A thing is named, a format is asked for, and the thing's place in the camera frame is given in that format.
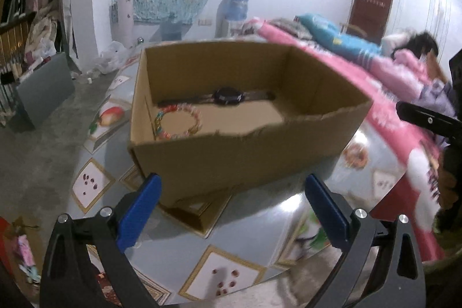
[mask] electrical outlet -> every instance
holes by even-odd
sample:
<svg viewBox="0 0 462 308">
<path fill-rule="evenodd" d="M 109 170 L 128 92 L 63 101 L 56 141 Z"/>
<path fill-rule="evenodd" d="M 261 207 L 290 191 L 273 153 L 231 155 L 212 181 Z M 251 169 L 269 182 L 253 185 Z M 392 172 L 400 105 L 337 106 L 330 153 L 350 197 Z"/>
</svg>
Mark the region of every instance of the electrical outlet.
<svg viewBox="0 0 462 308">
<path fill-rule="evenodd" d="M 212 19 L 199 19 L 200 27 L 209 27 L 212 25 Z"/>
</svg>

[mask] concrete floor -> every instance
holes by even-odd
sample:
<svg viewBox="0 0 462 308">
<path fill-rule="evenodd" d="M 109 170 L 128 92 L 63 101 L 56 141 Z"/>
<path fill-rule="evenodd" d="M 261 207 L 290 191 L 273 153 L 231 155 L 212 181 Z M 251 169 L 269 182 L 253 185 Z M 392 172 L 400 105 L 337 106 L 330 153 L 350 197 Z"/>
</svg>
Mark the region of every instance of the concrete floor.
<svg viewBox="0 0 462 308">
<path fill-rule="evenodd" d="M 79 147 L 114 76 L 74 80 L 75 93 L 37 129 L 19 118 L 0 127 L 0 216 L 37 219 L 44 246 L 66 211 Z"/>
</svg>

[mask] water bottle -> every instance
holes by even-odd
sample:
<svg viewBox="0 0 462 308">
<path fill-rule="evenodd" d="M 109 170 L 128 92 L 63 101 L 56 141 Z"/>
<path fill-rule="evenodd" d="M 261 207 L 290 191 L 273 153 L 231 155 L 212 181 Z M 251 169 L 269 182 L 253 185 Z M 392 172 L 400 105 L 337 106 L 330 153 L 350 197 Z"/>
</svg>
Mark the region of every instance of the water bottle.
<svg viewBox="0 0 462 308">
<path fill-rule="evenodd" d="M 175 14 L 170 12 L 168 18 L 162 19 L 160 22 L 160 36 L 162 41 L 181 41 L 183 22 L 175 21 Z"/>
<path fill-rule="evenodd" d="M 225 19 L 228 21 L 243 21 L 247 19 L 249 0 L 229 0 Z"/>
</svg>

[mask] black watch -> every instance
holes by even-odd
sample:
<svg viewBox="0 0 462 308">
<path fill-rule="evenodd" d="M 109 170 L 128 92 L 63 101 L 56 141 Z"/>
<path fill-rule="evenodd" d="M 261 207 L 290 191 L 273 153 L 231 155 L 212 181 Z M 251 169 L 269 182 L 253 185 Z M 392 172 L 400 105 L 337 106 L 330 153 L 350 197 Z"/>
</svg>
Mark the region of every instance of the black watch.
<svg viewBox="0 0 462 308">
<path fill-rule="evenodd" d="M 241 92 L 231 87 L 223 87 L 218 89 L 212 94 L 206 94 L 205 96 L 197 96 L 192 98 L 184 98 L 181 100 L 164 100 L 158 103 L 158 107 L 167 107 L 169 105 L 177 105 L 179 103 L 190 103 L 190 104 L 202 104 L 202 103 L 214 103 L 216 105 L 239 105 L 244 101 L 272 101 L 276 96 L 272 92 L 264 90 L 256 90 L 252 92 Z"/>
</svg>

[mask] beaded bracelet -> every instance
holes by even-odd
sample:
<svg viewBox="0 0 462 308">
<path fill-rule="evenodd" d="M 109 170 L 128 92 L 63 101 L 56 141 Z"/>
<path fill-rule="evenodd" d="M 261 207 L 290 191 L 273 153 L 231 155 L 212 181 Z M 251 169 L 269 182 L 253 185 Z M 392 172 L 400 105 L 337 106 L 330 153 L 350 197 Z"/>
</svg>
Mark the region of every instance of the beaded bracelet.
<svg viewBox="0 0 462 308">
<path fill-rule="evenodd" d="M 196 119 L 196 124 L 194 124 L 194 126 L 192 126 L 190 129 L 188 129 L 186 132 L 184 132 L 182 134 L 173 134 L 173 135 L 171 135 L 171 134 L 165 132 L 162 129 L 161 121 L 162 121 L 162 118 L 163 118 L 163 116 L 165 114 L 174 113 L 174 112 L 177 112 L 177 111 L 186 111 L 187 113 L 190 113 Z M 194 135 L 197 132 L 199 132 L 199 130 L 202 128 L 202 121 L 200 119 L 200 111 L 197 110 L 196 107 L 191 106 L 191 105 L 189 105 L 187 103 L 182 103 L 182 104 L 179 104 L 179 105 L 170 105 L 168 107 L 160 109 L 160 111 L 158 112 L 158 114 L 156 116 L 156 119 L 154 120 L 154 126 L 155 126 L 155 130 L 156 130 L 156 135 L 158 137 L 160 137 L 160 138 L 176 139 L 176 138 L 180 138 L 180 137 L 191 136 L 191 135 Z"/>
</svg>

